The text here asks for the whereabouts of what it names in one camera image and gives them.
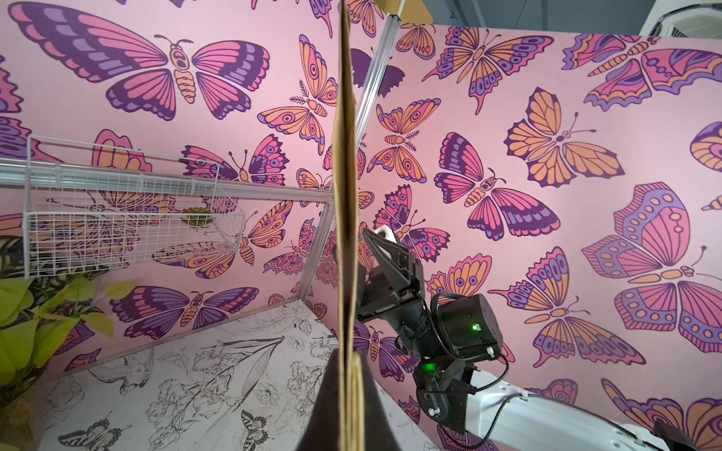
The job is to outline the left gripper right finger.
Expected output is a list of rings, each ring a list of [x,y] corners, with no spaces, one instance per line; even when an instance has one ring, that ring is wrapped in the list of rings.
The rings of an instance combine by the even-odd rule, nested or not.
[[[364,449],[366,451],[400,451],[365,357],[360,357],[363,387]]]

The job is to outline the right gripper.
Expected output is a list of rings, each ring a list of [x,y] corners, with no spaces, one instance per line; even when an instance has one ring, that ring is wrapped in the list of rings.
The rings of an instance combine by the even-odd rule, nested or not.
[[[432,326],[421,287],[422,264],[410,249],[371,229],[363,231],[363,239],[377,267],[359,291],[355,319],[383,319],[399,338],[428,336]]]

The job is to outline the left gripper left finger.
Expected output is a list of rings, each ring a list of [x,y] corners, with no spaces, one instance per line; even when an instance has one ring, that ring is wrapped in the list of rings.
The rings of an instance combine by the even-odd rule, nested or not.
[[[330,354],[317,400],[297,451],[340,449],[340,353]]]

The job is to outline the kraft file bag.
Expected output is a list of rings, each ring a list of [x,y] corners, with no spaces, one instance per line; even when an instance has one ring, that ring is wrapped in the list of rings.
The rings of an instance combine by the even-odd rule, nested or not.
[[[350,54],[350,19],[340,2],[338,27],[338,100],[333,133],[333,182],[338,266],[338,381],[340,449],[363,450],[365,395],[360,356],[353,350],[357,274],[357,187],[355,97]]]

